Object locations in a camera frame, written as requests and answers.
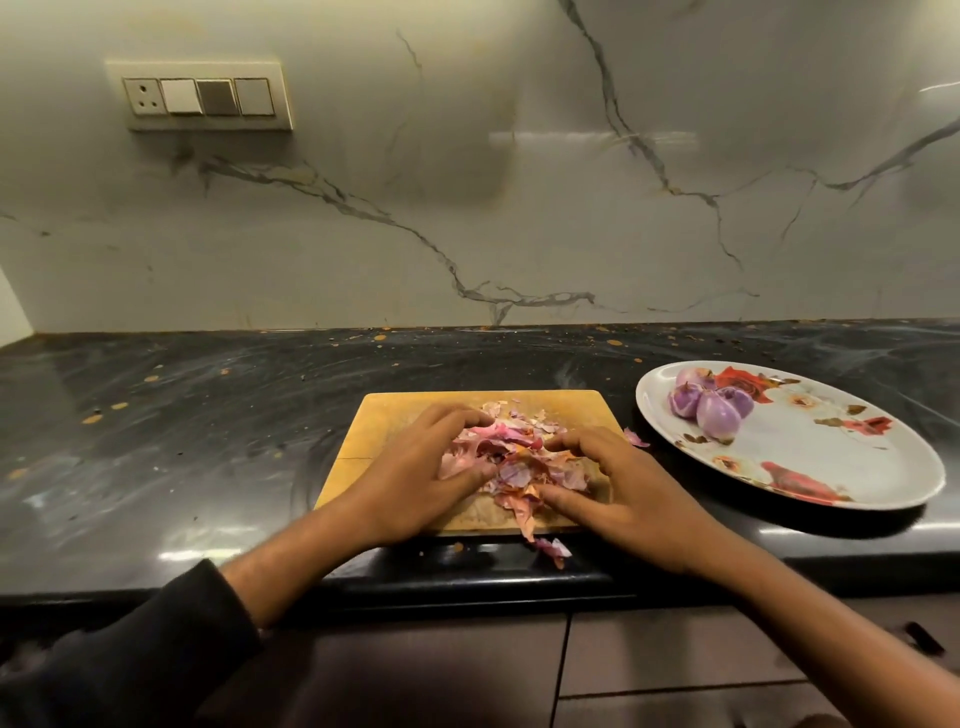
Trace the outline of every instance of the light switch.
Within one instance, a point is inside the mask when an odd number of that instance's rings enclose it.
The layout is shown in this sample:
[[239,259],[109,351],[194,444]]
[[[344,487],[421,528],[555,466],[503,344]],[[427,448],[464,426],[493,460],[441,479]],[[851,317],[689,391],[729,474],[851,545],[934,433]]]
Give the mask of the light switch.
[[207,116],[238,116],[240,108],[230,79],[197,79],[200,103]]
[[163,89],[163,100],[170,113],[203,113],[197,96],[197,84],[193,79],[160,79],[160,88]]
[[270,82],[267,79],[236,79],[235,83],[244,116],[274,115],[274,101],[270,97]]

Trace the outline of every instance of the marble backsplash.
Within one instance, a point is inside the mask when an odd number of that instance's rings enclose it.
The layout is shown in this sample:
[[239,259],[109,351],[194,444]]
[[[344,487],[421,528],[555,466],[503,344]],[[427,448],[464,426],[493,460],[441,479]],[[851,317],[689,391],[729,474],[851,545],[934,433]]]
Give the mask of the marble backsplash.
[[[960,315],[956,3],[5,15],[0,266],[37,330]],[[278,58],[295,131],[128,133],[110,58]]]

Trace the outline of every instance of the drawer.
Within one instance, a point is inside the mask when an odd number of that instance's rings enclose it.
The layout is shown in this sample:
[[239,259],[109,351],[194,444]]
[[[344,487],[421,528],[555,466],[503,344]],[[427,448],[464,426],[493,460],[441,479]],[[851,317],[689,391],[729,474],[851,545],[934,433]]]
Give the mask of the drawer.
[[849,724],[808,683],[615,697],[565,698],[554,728],[794,728],[809,716],[831,716],[804,728]]
[[[856,599],[850,605],[950,670],[960,670],[960,595]],[[575,615],[560,695],[805,679],[733,607]]]
[[277,632],[201,709],[225,728],[549,728],[564,617]]
[[938,665],[960,670],[960,595],[854,599],[849,603]]
[[733,607],[574,615],[560,695],[804,680]]

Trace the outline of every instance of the kitchen counter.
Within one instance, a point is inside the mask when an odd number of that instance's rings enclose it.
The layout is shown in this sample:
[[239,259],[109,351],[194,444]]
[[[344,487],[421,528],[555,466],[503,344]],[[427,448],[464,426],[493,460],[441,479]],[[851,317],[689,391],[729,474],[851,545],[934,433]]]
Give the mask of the kitchen counter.
[[[692,461],[642,421],[634,389],[654,367],[703,358],[777,367],[889,410],[938,450],[947,488],[922,508],[850,512]],[[0,352],[0,623],[21,635],[95,626],[200,558],[249,549],[314,502],[361,399],[407,390],[599,390],[711,513],[835,594],[960,592],[958,361],[960,324],[940,321],[34,337]],[[564,570],[518,535],[376,549],[287,619],[726,601],[589,534],[563,540]]]

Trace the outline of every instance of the gray marble vein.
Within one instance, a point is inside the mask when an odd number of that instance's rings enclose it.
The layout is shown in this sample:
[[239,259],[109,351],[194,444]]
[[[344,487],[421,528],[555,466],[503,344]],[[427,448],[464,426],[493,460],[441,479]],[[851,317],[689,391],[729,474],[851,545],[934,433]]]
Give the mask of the gray marble vein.
[[400,42],[403,43],[403,47],[407,52],[407,55],[410,57],[410,61],[413,63],[414,68],[417,70],[417,98],[411,99],[407,105],[407,109],[403,114],[403,118],[400,120],[400,123],[396,125],[394,132],[390,135],[390,140],[387,142],[387,147],[384,150],[384,157],[387,160],[388,170],[386,173],[386,181],[384,182],[385,187],[391,187],[396,182],[399,182],[404,175],[405,169],[413,170],[413,174],[409,175],[410,183],[417,189],[419,194],[423,196],[423,187],[420,184],[420,180],[417,179],[416,169],[420,164],[420,140],[417,137],[411,139],[411,150],[410,154],[407,156],[407,159],[397,160],[394,159],[397,144],[400,141],[400,137],[411,128],[412,122],[414,121],[415,110],[418,104],[423,103],[424,95],[424,86],[423,86],[423,64],[420,62],[420,59],[417,57],[417,52],[414,50],[413,46],[410,44],[410,41],[407,40],[406,36],[400,31],[399,28],[396,29],[396,37],[399,38]]
[[400,32],[400,29],[396,29],[396,37],[400,39],[404,46],[406,46],[407,53],[410,54],[411,61],[414,62],[414,66],[417,67],[417,70],[422,74],[423,66],[420,65],[420,61],[417,60],[417,52],[413,49],[413,46],[410,45],[410,41],[403,37],[403,33]]
[[627,123],[626,119],[623,118],[623,114],[620,111],[619,99],[616,93],[616,86],[613,84],[613,73],[610,70],[610,65],[607,63],[607,57],[604,54],[603,46],[587,30],[587,26],[584,24],[584,20],[580,15],[580,11],[577,9],[576,3],[574,0],[557,0],[557,2],[560,5],[561,10],[563,10],[564,14],[567,16],[567,18],[569,18],[570,22],[577,27],[577,29],[580,31],[580,34],[587,40],[590,49],[593,51],[593,57],[596,60],[597,68],[600,71],[600,87],[603,93],[604,113],[607,117],[607,125],[611,128],[613,133],[627,142],[631,154],[634,156],[637,154],[643,156],[643,158],[647,161],[647,164],[650,166],[650,169],[660,181],[660,187],[663,190],[669,192],[674,197],[696,198],[713,210],[713,214],[716,216],[717,221],[717,246],[720,248],[723,255],[730,258],[736,264],[736,267],[740,270],[740,272],[743,273],[743,261],[727,248],[723,240],[723,214],[720,210],[720,204],[717,202],[717,199],[720,197],[720,195],[711,195],[707,192],[684,191],[671,183],[670,177],[667,173],[666,164],[660,158],[660,155],[657,154],[653,144],[644,139],[642,134],[635,132],[631,128],[630,124]]
[[514,288],[495,286],[493,289],[499,294],[496,295],[489,292],[492,284],[488,280],[485,280],[473,288],[468,288],[463,283],[457,264],[444,253],[436,243],[423,235],[423,233],[410,226],[399,223],[389,212],[381,209],[370,200],[346,192],[326,177],[321,176],[313,167],[307,166],[314,176],[314,179],[310,182],[293,179],[292,177],[284,177],[283,174],[285,172],[290,173],[292,171],[289,167],[248,167],[236,164],[222,157],[204,159],[198,164],[197,169],[204,182],[204,189],[206,190],[209,190],[213,177],[228,177],[251,184],[276,184],[287,187],[301,195],[320,199],[342,215],[386,225],[410,233],[419,240],[422,246],[430,250],[446,268],[446,271],[450,274],[453,289],[460,298],[478,303],[486,303],[490,307],[491,320],[495,325],[503,323],[504,318],[506,318],[514,306],[537,308],[566,306],[580,301],[585,301],[590,304],[596,303],[596,295],[589,291],[562,291],[542,296],[531,296],[520,293]]
[[783,245],[786,242],[786,235],[790,232],[790,229],[793,227],[793,224],[800,219],[800,213],[804,211],[804,205],[806,201],[810,199],[810,195],[813,194],[813,190],[817,188],[817,181],[813,180],[810,183],[810,187],[806,190],[804,198],[800,200],[800,205],[797,207],[797,211],[794,213],[793,217],[790,218],[790,222],[786,224],[786,227],[780,233],[780,244]]
[[792,172],[799,172],[801,174],[809,175],[812,178],[812,182],[810,184],[810,189],[807,190],[806,195],[800,202],[800,206],[797,208],[797,213],[793,216],[793,219],[790,220],[786,228],[784,228],[783,232],[780,234],[780,242],[782,243],[786,239],[786,235],[790,232],[790,228],[797,221],[797,218],[800,217],[804,210],[804,206],[806,205],[806,201],[810,198],[813,190],[818,185],[825,187],[826,189],[835,190],[837,192],[849,192],[865,182],[863,187],[861,187],[860,193],[857,195],[856,199],[851,203],[850,207],[848,207],[848,209],[851,209],[857,206],[860,201],[863,200],[867,193],[873,189],[876,181],[881,177],[887,174],[897,174],[898,172],[908,169],[913,165],[913,157],[915,157],[918,153],[922,152],[931,144],[951,138],[957,132],[960,132],[960,117],[957,117],[953,121],[945,124],[939,129],[934,130],[933,132],[921,136],[916,141],[907,144],[901,150],[894,153],[880,164],[876,165],[865,175],[847,182],[829,182],[815,169],[810,169],[808,167],[795,167],[792,165],[787,166],[787,169]]
[[751,291],[748,291],[746,288],[741,286],[740,288],[737,288],[736,290],[733,290],[733,291],[723,291],[722,293],[711,293],[709,295],[702,296],[696,301],[694,301],[693,303],[691,303],[690,305],[686,305],[683,308],[654,308],[653,306],[647,306],[647,310],[654,311],[656,313],[684,313],[686,311],[689,311],[691,308],[696,308],[698,305],[701,305],[702,303],[706,303],[708,301],[715,301],[716,299],[722,299],[728,296],[746,296],[747,298],[758,299],[760,297],[760,294],[752,293]]

